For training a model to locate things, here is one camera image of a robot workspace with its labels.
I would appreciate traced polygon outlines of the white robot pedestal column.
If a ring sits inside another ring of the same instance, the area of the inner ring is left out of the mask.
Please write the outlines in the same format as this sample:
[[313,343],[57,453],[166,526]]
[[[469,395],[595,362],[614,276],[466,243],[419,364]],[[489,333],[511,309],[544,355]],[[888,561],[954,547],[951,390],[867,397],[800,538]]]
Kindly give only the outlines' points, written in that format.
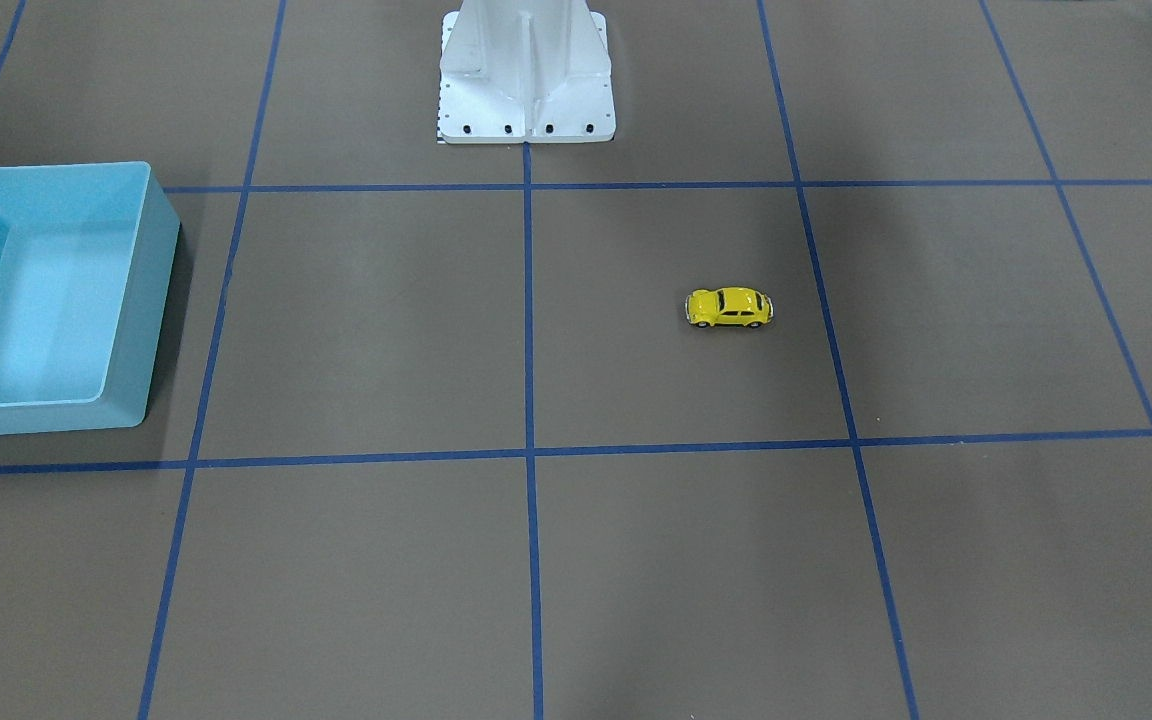
[[463,1],[440,32],[438,141],[616,136],[607,18],[585,1]]

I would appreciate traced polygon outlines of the light blue plastic bin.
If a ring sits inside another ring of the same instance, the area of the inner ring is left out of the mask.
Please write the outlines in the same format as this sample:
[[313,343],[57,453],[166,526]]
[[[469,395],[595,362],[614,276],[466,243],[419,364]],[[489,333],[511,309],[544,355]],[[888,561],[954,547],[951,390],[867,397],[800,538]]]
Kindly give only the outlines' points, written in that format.
[[0,435],[145,419],[179,233],[146,161],[0,167]]

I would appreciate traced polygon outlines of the yellow beetle toy car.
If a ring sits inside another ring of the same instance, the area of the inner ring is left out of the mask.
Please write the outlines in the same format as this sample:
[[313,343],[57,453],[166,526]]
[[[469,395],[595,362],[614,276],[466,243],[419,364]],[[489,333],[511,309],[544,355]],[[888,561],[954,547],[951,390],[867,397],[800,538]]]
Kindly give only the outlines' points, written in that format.
[[774,320],[767,293],[742,286],[694,290],[684,300],[685,323],[696,328],[759,328]]

